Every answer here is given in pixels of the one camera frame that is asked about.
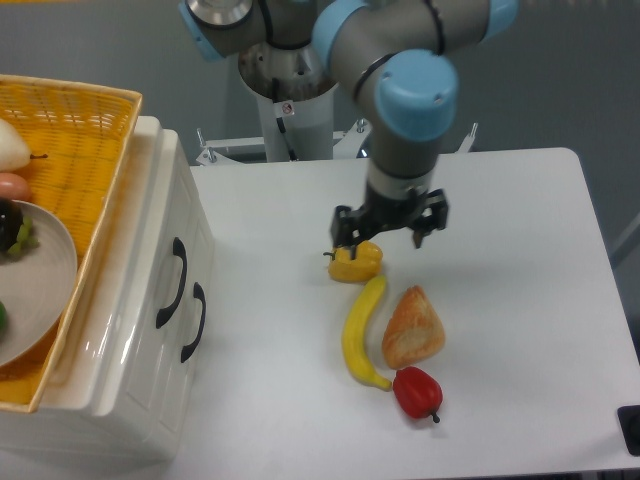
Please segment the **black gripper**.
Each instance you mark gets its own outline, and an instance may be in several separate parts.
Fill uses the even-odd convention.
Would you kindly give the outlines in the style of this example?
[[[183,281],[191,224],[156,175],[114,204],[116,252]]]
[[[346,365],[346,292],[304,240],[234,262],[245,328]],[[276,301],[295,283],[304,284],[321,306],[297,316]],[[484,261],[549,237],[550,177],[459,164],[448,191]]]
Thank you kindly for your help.
[[[360,210],[346,205],[334,209],[330,237],[334,249],[346,249],[350,259],[357,258],[357,247],[362,239],[372,239],[382,232],[409,228],[416,249],[434,230],[447,226],[449,204],[443,189],[418,195],[414,189],[405,199],[396,200],[383,196],[372,186],[365,189],[364,203]]]

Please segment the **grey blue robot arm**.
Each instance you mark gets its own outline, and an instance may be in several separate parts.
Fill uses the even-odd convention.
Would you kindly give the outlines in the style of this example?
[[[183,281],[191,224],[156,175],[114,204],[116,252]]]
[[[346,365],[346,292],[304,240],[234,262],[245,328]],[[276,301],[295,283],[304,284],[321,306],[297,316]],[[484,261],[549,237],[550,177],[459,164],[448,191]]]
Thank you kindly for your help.
[[[182,1],[178,9],[205,59],[237,57],[268,160],[332,156],[336,89],[369,123],[364,202],[336,208],[335,247],[403,228],[420,245],[445,227],[446,197],[430,183],[457,109],[448,54],[506,30],[517,2]]]

